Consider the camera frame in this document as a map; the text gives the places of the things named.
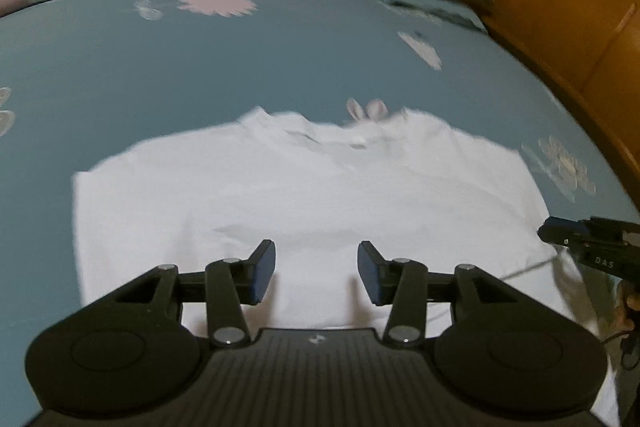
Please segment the person's right hand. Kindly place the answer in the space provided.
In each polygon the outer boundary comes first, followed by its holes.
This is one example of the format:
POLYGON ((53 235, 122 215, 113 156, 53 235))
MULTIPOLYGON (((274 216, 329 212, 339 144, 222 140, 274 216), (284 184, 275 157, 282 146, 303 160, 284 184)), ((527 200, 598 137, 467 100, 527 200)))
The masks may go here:
POLYGON ((616 289, 615 326, 622 331, 632 331, 639 324, 639 310, 639 287, 620 281, 616 289))

